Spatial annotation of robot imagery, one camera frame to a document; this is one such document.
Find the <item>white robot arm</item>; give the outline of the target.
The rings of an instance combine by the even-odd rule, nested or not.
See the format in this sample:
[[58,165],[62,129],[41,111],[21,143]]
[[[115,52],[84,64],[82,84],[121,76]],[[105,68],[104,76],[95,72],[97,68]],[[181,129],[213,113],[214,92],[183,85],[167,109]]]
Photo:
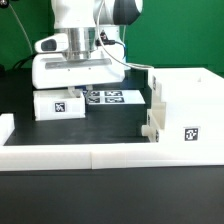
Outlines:
[[37,89],[118,83],[125,77],[119,27],[141,15],[143,0],[51,0],[54,30],[35,43]]

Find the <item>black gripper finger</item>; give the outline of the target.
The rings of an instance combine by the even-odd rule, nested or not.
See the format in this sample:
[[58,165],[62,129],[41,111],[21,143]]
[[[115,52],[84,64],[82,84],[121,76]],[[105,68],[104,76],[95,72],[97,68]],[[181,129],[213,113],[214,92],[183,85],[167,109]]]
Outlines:
[[83,94],[89,94],[91,91],[93,90],[93,86],[92,85],[87,85],[83,87]]

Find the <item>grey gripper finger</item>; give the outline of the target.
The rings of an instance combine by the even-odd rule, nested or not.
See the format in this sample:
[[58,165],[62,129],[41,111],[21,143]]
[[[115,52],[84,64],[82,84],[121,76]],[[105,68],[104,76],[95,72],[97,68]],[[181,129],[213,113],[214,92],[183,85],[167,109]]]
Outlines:
[[68,87],[68,92],[69,92],[71,97],[77,98],[76,89],[74,87]]

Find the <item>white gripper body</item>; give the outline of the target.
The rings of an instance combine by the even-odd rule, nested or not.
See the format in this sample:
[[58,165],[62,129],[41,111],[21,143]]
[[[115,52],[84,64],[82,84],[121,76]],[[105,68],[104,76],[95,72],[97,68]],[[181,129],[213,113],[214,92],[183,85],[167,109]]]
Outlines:
[[122,82],[124,66],[102,48],[90,59],[67,61],[62,53],[38,54],[32,65],[32,83],[37,89]]

